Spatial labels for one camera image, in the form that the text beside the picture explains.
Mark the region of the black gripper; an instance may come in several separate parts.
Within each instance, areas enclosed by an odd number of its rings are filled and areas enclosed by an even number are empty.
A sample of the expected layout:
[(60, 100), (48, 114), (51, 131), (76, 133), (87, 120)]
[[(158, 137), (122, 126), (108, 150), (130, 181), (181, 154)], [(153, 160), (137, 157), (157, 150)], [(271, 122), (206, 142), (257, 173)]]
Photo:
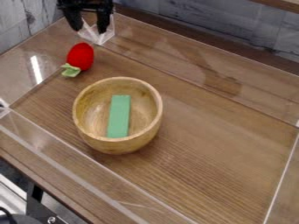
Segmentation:
[(80, 11), (96, 11), (98, 33), (107, 32), (114, 0), (58, 0), (58, 6), (64, 9), (63, 14), (74, 31), (78, 32), (83, 27)]

